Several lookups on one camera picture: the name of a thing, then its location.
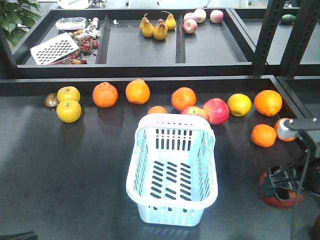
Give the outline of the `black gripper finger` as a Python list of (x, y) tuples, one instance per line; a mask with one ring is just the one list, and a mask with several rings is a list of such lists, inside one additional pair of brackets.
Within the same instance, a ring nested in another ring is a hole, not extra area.
[(33, 231), (0, 236), (0, 240), (37, 240), (37, 239), (38, 239), (38, 235), (35, 234)]

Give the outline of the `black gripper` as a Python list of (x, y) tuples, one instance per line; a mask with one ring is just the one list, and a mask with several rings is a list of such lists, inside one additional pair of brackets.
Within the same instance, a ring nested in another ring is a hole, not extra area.
[(283, 166), (273, 166), (267, 171), (262, 184), (264, 196), (276, 194), (276, 189), (320, 197), (320, 159), (313, 158), (309, 150), (297, 161)]

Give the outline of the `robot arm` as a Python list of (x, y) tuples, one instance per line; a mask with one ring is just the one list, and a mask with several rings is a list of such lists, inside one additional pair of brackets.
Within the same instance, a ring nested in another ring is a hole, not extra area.
[(262, 196), (280, 201), (289, 200), (293, 192), (319, 197), (320, 120), (316, 117), (281, 120), (276, 132), (282, 138), (300, 140), (304, 150), (299, 159), (267, 171), (261, 184)]

